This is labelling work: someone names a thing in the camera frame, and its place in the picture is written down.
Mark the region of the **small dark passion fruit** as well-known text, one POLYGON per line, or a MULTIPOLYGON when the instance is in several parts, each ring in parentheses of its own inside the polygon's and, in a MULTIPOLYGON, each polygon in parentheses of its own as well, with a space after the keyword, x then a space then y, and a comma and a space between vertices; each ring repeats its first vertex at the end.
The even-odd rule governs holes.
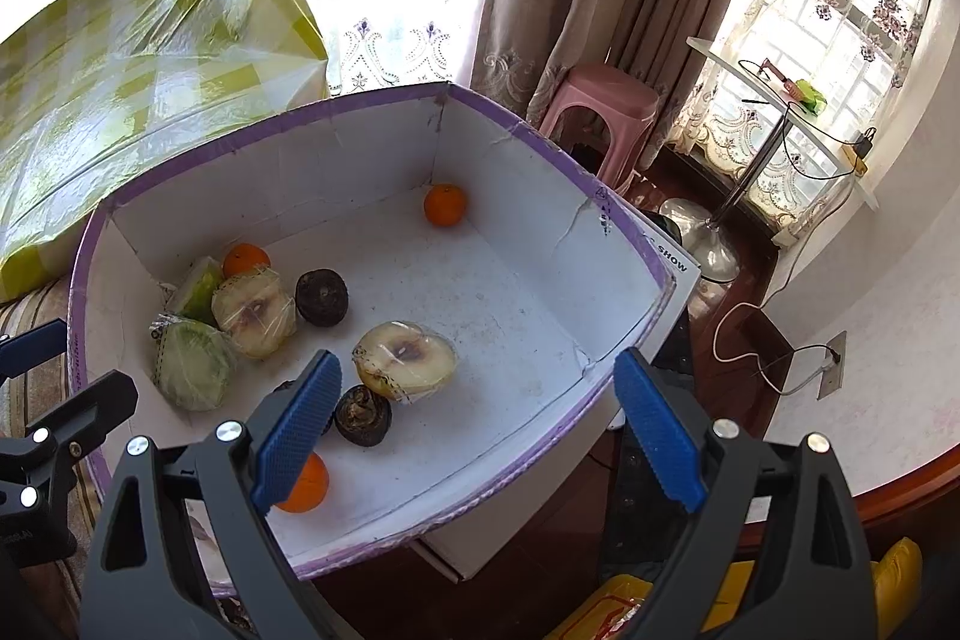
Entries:
POLYGON ((338 400, 334 425, 343 438, 358 447, 376 447, 391 429, 391 403, 366 385, 348 388, 338 400))

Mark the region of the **yellow checkered plastic tablecloth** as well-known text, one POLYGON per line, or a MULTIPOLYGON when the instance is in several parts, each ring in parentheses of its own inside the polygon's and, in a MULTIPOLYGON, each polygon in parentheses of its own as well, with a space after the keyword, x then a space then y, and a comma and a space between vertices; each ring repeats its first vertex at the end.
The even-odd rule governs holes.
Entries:
POLYGON ((86 216, 195 146, 324 99, 308 0, 55 0, 2 44, 2 298, 63 275, 86 216))

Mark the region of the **pink plastic stool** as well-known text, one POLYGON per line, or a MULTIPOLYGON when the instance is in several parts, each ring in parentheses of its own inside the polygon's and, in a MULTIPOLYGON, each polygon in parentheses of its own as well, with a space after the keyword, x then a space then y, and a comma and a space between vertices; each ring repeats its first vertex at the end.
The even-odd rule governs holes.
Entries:
POLYGON ((658 93, 630 74, 610 65, 581 64, 568 71, 539 131, 550 140, 567 110, 596 113, 610 136, 597 179, 615 190, 633 170, 641 146, 651 133, 658 105, 658 93))

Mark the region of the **wrapped green fruit slice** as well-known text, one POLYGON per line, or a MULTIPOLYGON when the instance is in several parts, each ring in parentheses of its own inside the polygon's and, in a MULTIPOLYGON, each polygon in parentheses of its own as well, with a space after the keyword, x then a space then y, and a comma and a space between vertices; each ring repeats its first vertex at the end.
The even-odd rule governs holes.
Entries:
POLYGON ((210 257, 198 259, 190 266, 187 278, 182 281, 181 286, 176 287, 171 298, 167 299, 167 312, 217 326, 212 301, 213 294, 223 281, 223 269, 218 262, 210 257))

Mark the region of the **wrapped pale fruit half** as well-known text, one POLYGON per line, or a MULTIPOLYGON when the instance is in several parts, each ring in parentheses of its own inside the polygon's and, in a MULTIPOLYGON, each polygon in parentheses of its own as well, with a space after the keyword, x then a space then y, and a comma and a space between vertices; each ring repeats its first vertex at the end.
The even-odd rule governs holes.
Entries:
POLYGON ((213 319, 236 351, 262 360, 296 333, 295 301, 275 269, 257 266, 231 276, 213 292, 213 319))

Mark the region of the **green item on table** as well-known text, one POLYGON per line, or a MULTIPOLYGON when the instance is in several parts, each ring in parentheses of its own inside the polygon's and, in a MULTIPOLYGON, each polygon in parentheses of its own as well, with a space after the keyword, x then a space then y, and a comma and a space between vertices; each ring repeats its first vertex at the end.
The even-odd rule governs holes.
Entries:
POLYGON ((794 99, 796 99, 807 112, 811 112, 814 115, 820 115, 820 113, 825 110, 825 107, 827 107, 827 99, 825 99, 825 96, 807 80, 794 81, 793 94, 794 99))

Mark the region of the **purple white cardboard box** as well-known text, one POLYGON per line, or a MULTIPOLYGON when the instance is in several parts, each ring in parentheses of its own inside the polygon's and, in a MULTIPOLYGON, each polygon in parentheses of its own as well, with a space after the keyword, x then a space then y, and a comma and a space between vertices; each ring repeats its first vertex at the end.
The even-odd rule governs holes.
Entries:
POLYGON ((700 270, 677 242, 512 113, 454 85, 363 92, 235 131, 151 169, 86 226, 68 294, 68 378, 121 370, 135 414, 89 459, 107 489, 127 442, 200 440, 245 419, 325 349, 348 357, 384 321, 425 326, 459 365, 443 390, 397 404, 377 447, 337 434, 317 450, 316 510, 272 512, 302 578, 409 544, 467 580, 565 481, 617 403, 613 359, 654 356, 700 270), (459 185, 457 226, 425 220, 434 184, 459 185), (223 406, 183 413, 151 380, 151 320, 203 257, 262 247, 285 284, 316 268, 347 283, 340 325, 300 326, 241 362, 223 406))

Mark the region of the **orange tangerine back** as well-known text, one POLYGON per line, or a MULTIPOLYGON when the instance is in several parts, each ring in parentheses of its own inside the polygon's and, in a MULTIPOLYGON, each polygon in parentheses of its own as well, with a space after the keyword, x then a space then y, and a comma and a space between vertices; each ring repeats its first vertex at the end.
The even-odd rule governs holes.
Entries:
POLYGON ((258 245, 241 242, 235 247, 229 248, 224 255, 223 265, 221 265, 221 274, 225 280, 234 278, 244 273, 251 273, 257 269, 270 268, 272 262, 268 253, 258 245))

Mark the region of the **orange tangerine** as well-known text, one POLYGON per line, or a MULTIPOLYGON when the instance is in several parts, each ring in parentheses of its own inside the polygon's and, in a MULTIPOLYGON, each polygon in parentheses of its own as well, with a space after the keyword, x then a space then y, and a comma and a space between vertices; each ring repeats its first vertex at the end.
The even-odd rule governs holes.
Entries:
POLYGON ((225 280, 234 278, 244 273, 251 273, 257 269, 270 268, 272 262, 268 253, 258 245, 241 242, 235 247, 229 248, 224 255, 223 265, 221 265, 221 274, 225 280))
POLYGON ((317 509, 329 492, 331 478, 324 461, 317 453, 311 453, 302 466, 301 473, 290 495, 277 503, 277 509, 286 513, 306 513, 317 509))
POLYGON ((423 198, 423 214, 436 227, 457 226, 469 206, 467 193, 454 184, 434 184, 423 198))

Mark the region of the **white round side table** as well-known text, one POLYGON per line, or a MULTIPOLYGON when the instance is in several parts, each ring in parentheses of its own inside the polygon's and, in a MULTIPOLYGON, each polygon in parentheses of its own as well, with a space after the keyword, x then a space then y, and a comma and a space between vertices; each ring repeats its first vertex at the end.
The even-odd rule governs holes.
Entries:
POLYGON ((662 203, 659 214, 679 223, 680 241, 683 252, 698 266, 700 276, 710 283, 729 284, 740 275, 740 259, 736 247, 727 236, 724 221, 747 197, 748 190, 758 181, 761 172, 771 163, 778 152, 784 154, 791 169, 802 179, 817 182, 850 182, 854 190, 861 191, 867 205, 877 208, 875 198, 861 184, 862 174, 857 172, 857 164, 850 163, 841 156, 844 140, 835 138, 823 130, 815 121, 815 113, 804 104, 804 92, 800 91, 797 81, 791 80, 771 62, 763 58, 754 62, 741 58, 732 62, 713 50, 713 42, 688 37, 686 45, 696 53, 708 58, 711 65, 734 76, 747 89, 755 92, 762 104, 768 104, 778 112, 778 120, 766 133, 758 151, 748 161, 743 174, 737 179, 736 186, 713 211, 703 208, 697 202, 685 198, 669 198, 662 203), (800 169, 799 164, 789 154, 788 136, 797 131, 814 145, 822 156, 830 161, 835 172, 830 175, 814 175, 800 169))

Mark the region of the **green round fruit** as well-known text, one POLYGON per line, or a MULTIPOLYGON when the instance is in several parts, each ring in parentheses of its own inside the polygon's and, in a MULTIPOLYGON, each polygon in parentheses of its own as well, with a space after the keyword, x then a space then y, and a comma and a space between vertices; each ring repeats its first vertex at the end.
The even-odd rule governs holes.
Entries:
POLYGON ((149 325, 158 344, 153 383, 187 413, 215 411, 235 376, 235 353, 217 328, 182 315, 160 314, 149 325))

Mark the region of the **wall power socket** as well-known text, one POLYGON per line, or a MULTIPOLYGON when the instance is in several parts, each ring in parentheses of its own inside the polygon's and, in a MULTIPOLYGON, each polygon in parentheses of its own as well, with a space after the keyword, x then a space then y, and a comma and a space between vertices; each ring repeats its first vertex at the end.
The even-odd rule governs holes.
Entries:
POLYGON ((848 347, 848 331, 839 331, 838 335, 833 336, 827 342, 825 347, 825 364, 823 364, 822 375, 818 382, 817 399, 827 398, 832 393, 838 392, 843 385, 844 359, 846 359, 846 347, 848 347))

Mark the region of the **large dark passion fruit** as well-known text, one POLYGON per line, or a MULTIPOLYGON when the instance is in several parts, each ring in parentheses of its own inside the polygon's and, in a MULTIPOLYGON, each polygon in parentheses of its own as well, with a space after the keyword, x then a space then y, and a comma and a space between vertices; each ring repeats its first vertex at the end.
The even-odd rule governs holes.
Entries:
POLYGON ((311 325, 332 328, 347 317, 347 284, 333 269, 306 271, 296 281, 295 305, 311 325))

